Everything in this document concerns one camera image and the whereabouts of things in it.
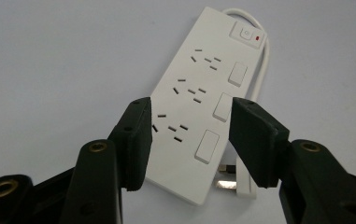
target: white power strip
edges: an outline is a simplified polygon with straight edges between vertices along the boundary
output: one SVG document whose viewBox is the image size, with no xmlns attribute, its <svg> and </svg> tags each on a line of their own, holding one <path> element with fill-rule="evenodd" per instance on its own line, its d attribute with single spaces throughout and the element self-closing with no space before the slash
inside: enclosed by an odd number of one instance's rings
<svg viewBox="0 0 356 224">
<path fill-rule="evenodd" d="M 232 98 L 247 94 L 266 38 L 204 9 L 151 95 L 150 182 L 204 203 L 228 142 Z"/>
</svg>

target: power strip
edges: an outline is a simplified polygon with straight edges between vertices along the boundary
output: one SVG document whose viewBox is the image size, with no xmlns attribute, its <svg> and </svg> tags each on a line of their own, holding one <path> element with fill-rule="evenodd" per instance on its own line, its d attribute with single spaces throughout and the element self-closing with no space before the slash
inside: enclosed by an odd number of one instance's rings
<svg viewBox="0 0 356 224">
<path fill-rule="evenodd" d="M 247 94 L 266 38 L 204 9 L 151 95 L 150 182 L 204 203 L 228 142 L 232 98 Z"/>
</svg>

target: white backdrop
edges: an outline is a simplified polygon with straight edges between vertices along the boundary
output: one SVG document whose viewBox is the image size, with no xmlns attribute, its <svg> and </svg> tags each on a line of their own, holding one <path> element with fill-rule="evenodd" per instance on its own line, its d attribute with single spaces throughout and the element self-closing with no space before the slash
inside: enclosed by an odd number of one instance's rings
<svg viewBox="0 0 356 224">
<path fill-rule="evenodd" d="M 291 140 L 327 146 L 356 175 L 356 1 L 0 1 L 0 176 L 35 184 L 75 165 L 125 107 L 149 96 L 205 6 L 240 7 L 266 29 L 259 103 Z M 227 148 L 224 161 L 232 161 Z M 212 188 L 196 207 L 145 182 L 125 223 L 284 223 L 277 189 Z"/>
</svg>

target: white cable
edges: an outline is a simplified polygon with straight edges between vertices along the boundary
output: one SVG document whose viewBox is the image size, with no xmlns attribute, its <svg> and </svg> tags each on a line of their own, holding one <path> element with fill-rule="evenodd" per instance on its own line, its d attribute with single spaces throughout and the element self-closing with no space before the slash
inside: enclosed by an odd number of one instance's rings
<svg viewBox="0 0 356 224">
<path fill-rule="evenodd" d="M 223 10 L 223 13 L 226 15 L 236 15 L 243 17 L 245 20 L 249 21 L 254 27 L 265 31 L 263 26 L 248 12 L 240 8 L 227 8 Z M 259 75 L 257 76 L 256 82 L 254 84 L 252 95 L 250 100 L 256 102 L 260 94 L 260 88 L 262 87 L 265 73 L 267 72 L 268 63 L 270 59 L 270 43 L 268 38 L 265 40 L 264 49 L 263 49 L 263 60 L 260 65 Z"/>
</svg>

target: power outlet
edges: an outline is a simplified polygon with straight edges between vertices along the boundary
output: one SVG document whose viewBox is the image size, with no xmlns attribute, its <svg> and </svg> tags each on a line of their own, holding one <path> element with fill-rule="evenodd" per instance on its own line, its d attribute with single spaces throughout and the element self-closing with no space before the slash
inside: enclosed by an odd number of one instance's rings
<svg viewBox="0 0 356 224">
<path fill-rule="evenodd" d="M 250 40 L 235 35 L 244 28 Z M 204 9 L 151 95 L 150 182 L 204 203 L 228 142 L 232 98 L 246 95 L 265 39 L 261 30 Z"/>
</svg>

